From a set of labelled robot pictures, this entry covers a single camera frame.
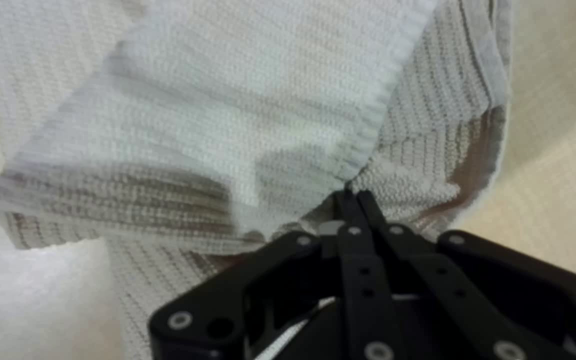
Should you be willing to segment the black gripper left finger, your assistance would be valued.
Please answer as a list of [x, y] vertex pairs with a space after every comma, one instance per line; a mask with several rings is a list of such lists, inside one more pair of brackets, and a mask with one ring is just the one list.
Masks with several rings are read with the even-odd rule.
[[158, 308], [152, 360], [395, 360], [393, 293], [368, 192], [337, 192], [319, 233], [289, 233]]

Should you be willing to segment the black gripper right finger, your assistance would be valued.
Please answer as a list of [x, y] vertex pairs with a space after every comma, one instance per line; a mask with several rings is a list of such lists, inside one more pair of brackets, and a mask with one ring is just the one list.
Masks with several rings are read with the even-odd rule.
[[576, 360], [576, 274], [492, 240], [448, 230], [429, 243], [387, 222], [370, 192], [358, 204], [395, 295], [432, 304], [445, 341], [467, 359]]

